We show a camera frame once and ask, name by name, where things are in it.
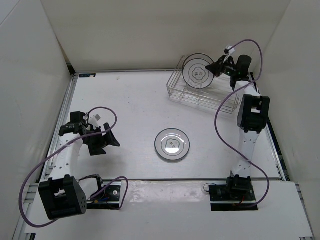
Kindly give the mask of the white green-rimmed plate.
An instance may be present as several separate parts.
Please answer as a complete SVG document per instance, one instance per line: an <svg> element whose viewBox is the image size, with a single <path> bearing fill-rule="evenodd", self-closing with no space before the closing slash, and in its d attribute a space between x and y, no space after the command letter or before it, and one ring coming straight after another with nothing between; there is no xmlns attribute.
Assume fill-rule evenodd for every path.
<svg viewBox="0 0 320 240"><path fill-rule="evenodd" d="M209 65L210 63L204 59L195 58L189 60L182 70L185 83L193 89L209 87L214 80L214 75L206 69Z"/></svg>
<svg viewBox="0 0 320 240"><path fill-rule="evenodd" d="M154 140L157 155L167 162L184 159L190 151L190 146L189 137L176 128L162 130Z"/></svg>

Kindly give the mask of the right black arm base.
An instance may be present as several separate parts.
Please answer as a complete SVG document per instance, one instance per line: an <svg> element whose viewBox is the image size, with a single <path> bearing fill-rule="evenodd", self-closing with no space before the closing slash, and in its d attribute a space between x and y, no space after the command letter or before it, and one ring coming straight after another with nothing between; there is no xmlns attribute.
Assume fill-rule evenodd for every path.
<svg viewBox="0 0 320 240"><path fill-rule="evenodd" d="M206 183L203 191L209 194L212 212L257 211L251 177L230 176L224 184Z"/></svg>

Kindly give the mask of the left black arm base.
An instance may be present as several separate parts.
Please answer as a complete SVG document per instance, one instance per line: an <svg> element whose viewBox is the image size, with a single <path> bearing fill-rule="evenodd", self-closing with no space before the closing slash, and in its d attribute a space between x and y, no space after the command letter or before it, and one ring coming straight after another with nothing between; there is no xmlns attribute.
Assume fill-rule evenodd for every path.
<svg viewBox="0 0 320 240"><path fill-rule="evenodd" d="M129 189L125 176L104 182L100 175L92 174L80 178L78 183L85 193L88 210L120 210Z"/></svg>

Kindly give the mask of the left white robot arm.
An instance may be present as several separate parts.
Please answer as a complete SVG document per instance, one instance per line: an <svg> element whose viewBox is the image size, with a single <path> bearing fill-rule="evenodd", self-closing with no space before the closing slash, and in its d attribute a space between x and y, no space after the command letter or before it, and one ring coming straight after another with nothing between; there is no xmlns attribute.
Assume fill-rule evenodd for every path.
<svg viewBox="0 0 320 240"><path fill-rule="evenodd" d="M99 120L98 115L76 111L70 114L70 121L60 127L60 152L48 179L38 187L49 220L83 215L88 202L106 198L103 180L98 174L80 177L76 173L82 146L87 146L90 156L105 155L107 146L120 147L109 123L99 126Z"/></svg>

